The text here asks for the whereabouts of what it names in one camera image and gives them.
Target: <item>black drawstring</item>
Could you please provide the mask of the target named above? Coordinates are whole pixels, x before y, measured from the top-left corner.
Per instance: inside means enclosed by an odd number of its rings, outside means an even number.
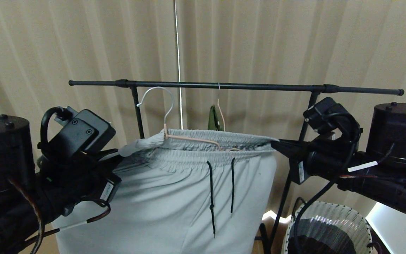
[[[216,224],[214,222],[214,197],[213,197],[213,167],[211,167],[211,163],[207,161],[209,166],[209,179],[211,180],[211,205],[209,209],[211,210],[211,219],[213,221],[213,234],[214,238],[216,238]]]
[[[232,209],[231,213],[233,213],[233,203],[234,203],[234,159],[232,159]]]

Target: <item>bolt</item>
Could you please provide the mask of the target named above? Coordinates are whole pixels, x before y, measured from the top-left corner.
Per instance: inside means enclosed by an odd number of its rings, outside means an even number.
[[[13,124],[13,122],[6,122],[5,125],[6,125],[6,128],[7,128],[7,129],[13,129],[13,127],[15,126],[15,125]]]

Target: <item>green cloth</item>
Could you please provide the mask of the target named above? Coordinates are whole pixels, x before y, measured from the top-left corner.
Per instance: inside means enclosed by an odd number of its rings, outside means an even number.
[[[217,116],[215,105],[211,106],[211,108],[209,109],[208,130],[223,131],[223,127],[220,126],[219,117]]]

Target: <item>shorts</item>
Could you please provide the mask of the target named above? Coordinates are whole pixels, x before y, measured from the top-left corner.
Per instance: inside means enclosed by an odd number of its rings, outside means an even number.
[[[114,170],[122,183],[111,213],[59,232],[62,254],[251,253],[276,171],[270,146],[275,139],[201,130],[169,134],[214,140],[242,151],[167,139],[160,147],[135,152]],[[82,202],[53,226],[80,222],[104,210]]]

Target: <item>beige curtain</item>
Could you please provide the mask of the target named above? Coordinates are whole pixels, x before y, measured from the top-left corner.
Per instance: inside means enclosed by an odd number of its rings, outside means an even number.
[[[177,81],[174,20],[172,0],[0,2],[0,114],[28,119],[34,146],[42,115],[58,105],[111,122],[110,148],[139,138],[130,89],[70,87],[68,80]],[[160,90],[148,95],[141,108],[147,137],[163,128],[170,104]],[[179,127],[178,108],[168,124]],[[53,137],[60,126],[50,126]]]
[[[406,2],[391,1],[177,1],[182,81],[403,88],[406,91]],[[220,99],[227,131],[297,139],[310,93],[184,89],[184,125],[205,129],[209,107]],[[365,132],[374,106],[393,95],[329,95]],[[309,131],[306,140],[316,135]],[[288,162],[278,170],[269,209],[277,210]],[[327,181],[292,185],[285,211],[297,196],[309,199]],[[322,198],[367,215],[374,202],[332,188]]]

